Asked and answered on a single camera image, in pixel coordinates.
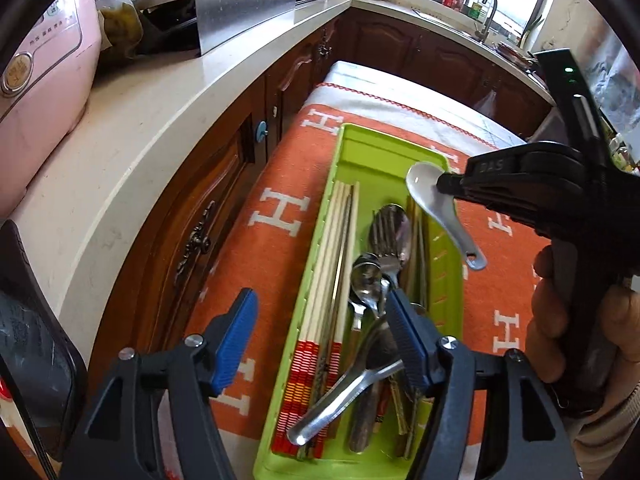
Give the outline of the person right hand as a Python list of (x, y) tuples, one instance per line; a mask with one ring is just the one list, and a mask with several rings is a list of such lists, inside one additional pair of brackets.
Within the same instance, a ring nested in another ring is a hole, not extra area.
[(600, 290), (590, 298), (575, 292), (570, 301), (560, 296), (559, 256), (550, 246), (538, 252), (534, 270), (541, 277), (532, 299), (533, 318), (526, 335), (526, 354), (543, 382), (567, 377), (572, 364), (585, 359), (578, 352), (599, 335), (614, 347), (608, 372), (608, 395), (626, 399), (639, 385), (639, 294), (622, 285)]

